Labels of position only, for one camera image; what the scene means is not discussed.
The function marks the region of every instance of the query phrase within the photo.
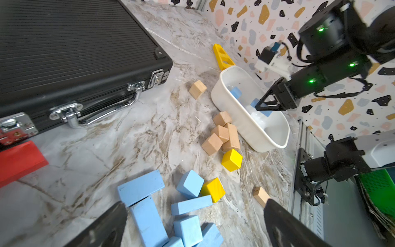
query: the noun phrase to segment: briefcase handle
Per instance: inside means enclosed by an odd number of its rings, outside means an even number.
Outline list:
[[[63,122],[68,123],[72,128],[88,127],[120,110],[132,106],[136,101],[138,101],[140,94],[143,91],[143,85],[140,82],[132,85],[128,84],[127,90],[134,91],[135,93],[130,98],[127,98],[111,106],[107,106],[93,116],[87,117],[85,119],[78,120],[78,117],[81,116],[80,110],[82,110],[83,105],[77,102],[72,102],[51,109],[49,118],[51,120],[61,119]]]

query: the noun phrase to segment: yellow cube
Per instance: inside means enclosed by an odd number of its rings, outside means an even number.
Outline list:
[[[216,203],[226,194],[226,192],[222,187],[219,178],[214,178],[203,184],[203,187],[200,190],[200,194],[202,196],[211,195],[211,199],[213,200],[213,203]]]
[[[243,156],[236,150],[232,149],[224,154],[222,158],[222,165],[230,172],[240,169]]]

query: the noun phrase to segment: yellow block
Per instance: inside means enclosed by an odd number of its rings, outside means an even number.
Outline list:
[[[240,169],[243,156],[232,149],[224,154],[221,164],[230,172]]]
[[[213,46],[215,57],[217,58],[218,66],[220,70],[224,70],[229,68],[230,66],[235,65],[233,60],[228,56],[228,54],[224,51],[222,46],[219,44],[214,44]]]
[[[200,194],[202,196],[211,195],[211,199],[213,203],[219,201],[226,193],[219,178],[214,178],[210,181],[207,181],[203,184]]]

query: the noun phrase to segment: cable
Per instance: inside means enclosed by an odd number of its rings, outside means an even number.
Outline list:
[[[354,80],[356,80],[356,81],[359,81],[360,83],[362,83],[362,84],[364,85],[363,88],[362,88],[362,90],[361,90],[360,92],[350,92],[350,93],[342,92],[342,93],[340,93],[340,94],[328,95],[328,96],[324,96],[324,95],[323,95],[323,96],[320,96],[320,95],[318,95],[318,94],[315,92],[315,93],[313,93],[313,95],[314,95],[315,97],[319,97],[319,98],[340,99],[340,98],[355,97],[355,96],[361,94],[362,92],[368,91],[368,90],[369,90],[369,84],[371,84],[371,83],[368,83],[365,79],[362,79],[362,78],[355,78],[355,77],[349,77],[349,78],[350,78],[350,79],[354,79]]]
[[[283,45],[287,48],[288,57],[292,58],[292,57],[291,57],[291,54],[290,54],[290,49],[288,48],[287,44],[285,44],[284,42],[281,42],[281,44],[283,44]],[[294,65],[294,66],[296,66],[296,67],[300,67],[300,68],[303,68],[303,67],[307,67],[307,66],[308,66],[308,65],[296,65],[296,64],[294,64],[294,63],[291,63],[291,64]]]
[[[324,180],[319,181],[318,183],[316,183],[313,187],[313,195],[315,198],[317,198],[318,202],[317,203],[312,203],[312,206],[318,206],[321,203],[321,200],[319,199],[319,197],[316,194],[316,190],[318,189],[319,185],[322,184],[325,181],[328,181],[329,179],[332,179],[336,174],[333,174],[330,177],[325,178]]]

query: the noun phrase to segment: chrome handle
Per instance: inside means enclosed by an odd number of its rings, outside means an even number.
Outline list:
[[[80,109],[78,107],[59,107],[55,109],[50,114],[50,119],[61,119],[63,122],[68,123],[72,128],[85,128],[88,127],[120,110],[123,110],[131,105],[133,105],[136,101],[138,101],[141,92],[143,91],[143,85],[141,83],[135,83],[133,85],[128,85],[128,91],[134,91],[135,94],[128,99],[123,100],[122,102],[116,103],[114,105],[103,108],[99,113],[90,116],[83,120],[78,120],[78,117],[81,116],[79,110],[82,109],[82,105]]]

